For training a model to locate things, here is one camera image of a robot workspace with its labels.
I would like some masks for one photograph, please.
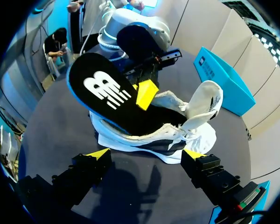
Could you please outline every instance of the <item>dark blue table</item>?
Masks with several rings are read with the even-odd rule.
[[[160,92],[171,90],[189,101],[201,83],[194,57],[182,52],[174,66],[159,73]],[[71,158],[103,149],[97,144],[88,111],[69,92],[61,75],[39,101],[27,126],[20,151],[19,178],[39,174],[51,183]],[[209,152],[242,185],[251,177],[250,152],[243,120],[221,109],[210,122],[217,141]],[[112,150],[114,165],[101,184],[73,207],[76,213],[102,224],[206,224],[213,205],[195,189],[180,165],[168,165],[144,152]]]

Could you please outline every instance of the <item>shoe sole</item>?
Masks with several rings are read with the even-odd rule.
[[[156,155],[164,163],[167,163],[167,164],[179,164],[179,163],[181,163],[182,149],[175,151],[172,155],[163,155],[161,153],[156,153],[156,152],[151,151],[151,150],[124,145],[122,143],[119,143],[119,142],[113,141],[111,139],[108,139],[101,134],[98,135],[98,143],[100,145],[104,146],[104,147],[111,148],[111,149],[118,150],[118,151],[122,151],[122,152],[137,152],[137,151],[149,152],[149,153],[152,153],[152,154]]]

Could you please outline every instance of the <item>blue box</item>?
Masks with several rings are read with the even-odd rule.
[[[256,104],[238,73],[214,53],[202,47],[194,65],[202,82],[212,80],[223,89],[223,108],[242,116]]]

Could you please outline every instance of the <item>white sneaker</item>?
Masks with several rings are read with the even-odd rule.
[[[207,123],[218,115],[223,90],[213,81],[203,82],[189,103],[181,101],[171,91],[155,96],[152,104],[179,112],[187,118],[184,124],[164,124],[157,131],[143,136],[131,136],[90,112],[92,124],[99,133],[98,143],[124,152],[146,151],[168,164],[181,161],[184,148],[205,154],[216,142],[216,132]]]

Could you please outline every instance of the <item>shoe tongue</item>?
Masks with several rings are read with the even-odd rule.
[[[186,106],[188,120],[182,125],[183,130],[196,129],[217,116],[223,101],[223,90],[213,81],[203,82],[195,91]]]

